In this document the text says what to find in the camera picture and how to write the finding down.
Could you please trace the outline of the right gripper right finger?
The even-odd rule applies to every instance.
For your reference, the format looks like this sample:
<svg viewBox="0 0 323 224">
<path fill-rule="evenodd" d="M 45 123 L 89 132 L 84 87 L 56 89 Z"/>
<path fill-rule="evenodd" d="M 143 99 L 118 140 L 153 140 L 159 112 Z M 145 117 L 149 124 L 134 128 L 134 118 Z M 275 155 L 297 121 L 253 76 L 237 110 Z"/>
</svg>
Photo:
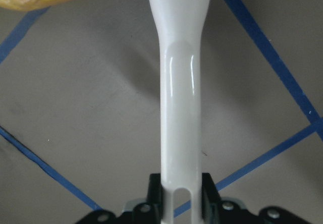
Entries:
<svg viewBox="0 0 323 224">
<path fill-rule="evenodd" d="M 230 197 L 222 198 L 209 173 L 202 174 L 203 223 L 240 223 L 241 207 Z"/>
</svg>

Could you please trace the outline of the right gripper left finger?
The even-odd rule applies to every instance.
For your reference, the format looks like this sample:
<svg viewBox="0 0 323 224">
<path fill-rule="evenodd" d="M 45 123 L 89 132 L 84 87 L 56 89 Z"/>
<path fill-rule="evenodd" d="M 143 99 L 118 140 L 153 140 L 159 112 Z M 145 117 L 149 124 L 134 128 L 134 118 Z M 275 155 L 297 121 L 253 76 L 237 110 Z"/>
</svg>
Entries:
<svg viewBox="0 0 323 224">
<path fill-rule="evenodd" d="M 132 211 L 132 223 L 160 224 L 163 218 L 163 193 L 160 173 L 150 174 L 144 202 Z"/>
</svg>

